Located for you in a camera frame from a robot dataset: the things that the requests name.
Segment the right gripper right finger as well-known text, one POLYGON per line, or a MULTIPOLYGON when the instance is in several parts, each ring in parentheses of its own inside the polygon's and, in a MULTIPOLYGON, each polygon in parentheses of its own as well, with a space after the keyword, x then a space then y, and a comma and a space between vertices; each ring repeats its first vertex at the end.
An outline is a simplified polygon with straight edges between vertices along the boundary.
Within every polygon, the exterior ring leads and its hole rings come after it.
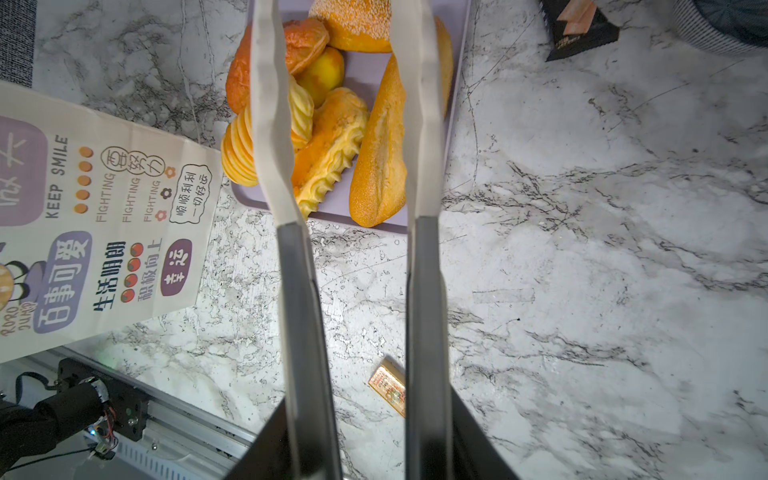
POLYGON ((453 476, 452 406, 439 212, 445 157, 442 74, 428 1, 394 1, 390 42, 404 104, 407 168, 406 476, 453 476))

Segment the ridged yellow spiral bread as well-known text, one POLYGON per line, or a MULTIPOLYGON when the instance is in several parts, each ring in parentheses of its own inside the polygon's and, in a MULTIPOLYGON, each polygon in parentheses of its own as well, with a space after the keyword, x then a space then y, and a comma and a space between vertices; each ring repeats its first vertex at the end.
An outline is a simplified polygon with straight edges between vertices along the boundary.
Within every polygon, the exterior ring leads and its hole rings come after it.
MULTIPOLYGON (((291 142, 294 152, 304 148, 312 138, 314 100, 292 75, 288 76, 289 107, 291 111, 291 142)), ((245 107, 229 124, 221 144, 223 171, 234 183, 253 187, 258 176, 253 161, 251 111, 249 97, 245 107)))

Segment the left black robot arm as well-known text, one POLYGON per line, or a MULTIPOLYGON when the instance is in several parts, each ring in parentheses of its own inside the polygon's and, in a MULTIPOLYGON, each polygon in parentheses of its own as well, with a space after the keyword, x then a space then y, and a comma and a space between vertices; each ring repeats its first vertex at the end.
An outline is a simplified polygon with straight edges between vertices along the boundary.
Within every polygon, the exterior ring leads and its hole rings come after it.
POLYGON ((97 422, 109 401, 106 384, 95 377, 26 408, 1 401, 1 474, 21 458, 52 451, 97 422))

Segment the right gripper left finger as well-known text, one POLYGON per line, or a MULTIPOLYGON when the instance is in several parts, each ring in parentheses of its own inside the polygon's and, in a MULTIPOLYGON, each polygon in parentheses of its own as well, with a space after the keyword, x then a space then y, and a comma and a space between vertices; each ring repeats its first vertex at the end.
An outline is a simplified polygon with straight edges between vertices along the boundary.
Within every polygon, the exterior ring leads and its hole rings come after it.
POLYGON ((311 243, 293 194, 289 75, 279 7, 249 6, 254 167, 276 226, 279 323, 293 476, 340 479, 342 465, 311 243))

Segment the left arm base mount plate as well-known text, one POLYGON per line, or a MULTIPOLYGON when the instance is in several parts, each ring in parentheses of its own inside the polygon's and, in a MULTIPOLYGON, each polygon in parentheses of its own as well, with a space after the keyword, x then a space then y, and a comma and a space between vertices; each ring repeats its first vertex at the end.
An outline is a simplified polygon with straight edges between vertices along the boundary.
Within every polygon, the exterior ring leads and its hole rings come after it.
POLYGON ((150 395, 128 380, 74 358, 62 359, 58 364, 58 379, 64 390, 90 377, 101 380, 107 388, 107 410, 114 412, 113 432, 135 442, 141 440, 147 425, 150 395))

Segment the long golden baguette bread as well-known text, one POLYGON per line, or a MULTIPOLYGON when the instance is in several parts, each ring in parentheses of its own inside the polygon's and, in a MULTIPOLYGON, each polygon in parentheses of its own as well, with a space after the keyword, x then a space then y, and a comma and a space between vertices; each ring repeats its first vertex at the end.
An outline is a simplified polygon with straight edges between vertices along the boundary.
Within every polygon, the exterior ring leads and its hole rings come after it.
POLYGON ((405 98, 397 61, 391 56, 365 128, 350 186, 350 217, 362 227, 383 223, 406 204, 405 98))

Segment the yellow braided pastry bread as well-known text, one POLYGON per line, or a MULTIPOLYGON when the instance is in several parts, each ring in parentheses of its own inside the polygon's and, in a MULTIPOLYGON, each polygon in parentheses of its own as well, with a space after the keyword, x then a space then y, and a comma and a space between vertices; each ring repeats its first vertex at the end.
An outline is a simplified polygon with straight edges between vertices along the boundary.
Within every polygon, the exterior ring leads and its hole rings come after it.
POLYGON ((352 90, 331 90, 313 118, 313 136, 294 156, 294 197, 304 218, 318 210, 359 153, 369 113, 352 90))

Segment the white printed paper bag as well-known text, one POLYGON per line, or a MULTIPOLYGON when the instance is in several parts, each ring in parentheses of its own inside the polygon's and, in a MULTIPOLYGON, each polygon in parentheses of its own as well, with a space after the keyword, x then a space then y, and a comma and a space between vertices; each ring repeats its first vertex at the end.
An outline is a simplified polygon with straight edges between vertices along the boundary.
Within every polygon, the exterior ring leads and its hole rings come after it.
POLYGON ((1 86, 1 358, 194 305, 219 153, 1 86))

